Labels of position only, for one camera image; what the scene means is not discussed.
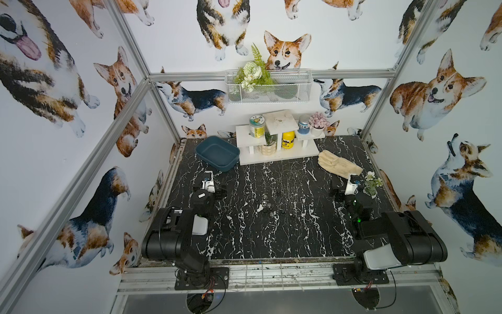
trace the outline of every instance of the potted plant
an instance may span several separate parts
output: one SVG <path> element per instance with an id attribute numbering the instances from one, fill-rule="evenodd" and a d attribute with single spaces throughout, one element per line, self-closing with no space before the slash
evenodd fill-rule
<path id="1" fill-rule="evenodd" d="M 266 144 L 260 146 L 260 152 L 262 155 L 271 156 L 277 151 L 277 134 L 270 135 L 268 131 L 265 132 Z"/>
<path id="2" fill-rule="evenodd" d="M 320 136 L 328 125 L 328 119 L 319 112 L 314 113 L 309 118 L 309 127 L 313 136 Z"/>
<path id="3" fill-rule="evenodd" d="M 364 178 L 366 179 L 366 181 L 364 181 L 364 194 L 371 196 L 371 198 L 375 198 L 377 196 L 377 187 L 384 185 L 382 179 L 376 178 L 373 171 L 368 171 L 368 174 Z"/>

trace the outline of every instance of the white tiered stand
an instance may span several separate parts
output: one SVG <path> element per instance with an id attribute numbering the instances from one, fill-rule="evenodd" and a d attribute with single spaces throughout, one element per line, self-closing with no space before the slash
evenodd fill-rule
<path id="1" fill-rule="evenodd" d="M 272 156 L 262 155 L 257 146 L 266 144 L 265 136 L 257 139 L 249 135 L 249 125 L 237 126 L 235 133 L 237 137 L 237 147 L 241 148 L 239 162 L 242 165 L 257 164 L 269 161 L 287 160 L 295 158 L 313 157 L 319 155 L 319 150 L 315 144 L 315 139 L 326 137 L 324 133 L 313 136 L 312 133 L 298 133 L 298 121 L 293 118 L 289 110 L 263 114 L 265 124 L 270 135 L 277 134 L 277 152 Z M 295 131 L 295 144 L 290 149 L 281 147 L 282 134 L 284 132 Z"/>

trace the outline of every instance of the white wire basket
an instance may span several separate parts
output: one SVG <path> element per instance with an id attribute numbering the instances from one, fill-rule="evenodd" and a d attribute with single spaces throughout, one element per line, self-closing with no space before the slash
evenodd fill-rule
<path id="1" fill-rule="evenodd" d="M 230 103 L 308 102 L 312 87 L 310 69 L 271 70 L 275 85 L 255 85 L 252 92 L 235 83 L 237 70 L 225 72 L 225 84 Z"/>

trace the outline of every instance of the black marble table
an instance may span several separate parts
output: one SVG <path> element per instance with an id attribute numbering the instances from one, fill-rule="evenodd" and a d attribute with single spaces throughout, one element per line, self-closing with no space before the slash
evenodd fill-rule
<path id="1" fill-rule="evenodd" d="M 167 205 L 188 207 L 205 170 L 214 171 L 216 184 L 226 185 L 228 197 L 215 202 L 208 233 L 193 236 L 192 245 L 209 259 L 350 256 L 361 247 L 385 243 L 354 240 L 346 209 L 329 196 L 332 177 L 340 187 L 346 180 L 322 169 L 317 157 L 237 164 L 222 173 L 196 156 L 200 142 L 187 140 Z M 319 151 L 327 149 L 361 166 L 362 176 L 374 170 L 357 136 L 327 137 L 316 143 Z M 270 211 L 258 211 L 263 194 L 273 205 Z M 374 217 L 392 210 L 383 188 L 378 188 L 373 208 Z"/>

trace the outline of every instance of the yellow bottle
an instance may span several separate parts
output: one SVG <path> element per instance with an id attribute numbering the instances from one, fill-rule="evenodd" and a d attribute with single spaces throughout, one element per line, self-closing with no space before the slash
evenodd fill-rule
<path id="1" fill-rule="evenodd" d="M 283 133 L 282 147 L 286 149 L 293 147 L 294 139 L 295 139 L 295 131 Z"/>

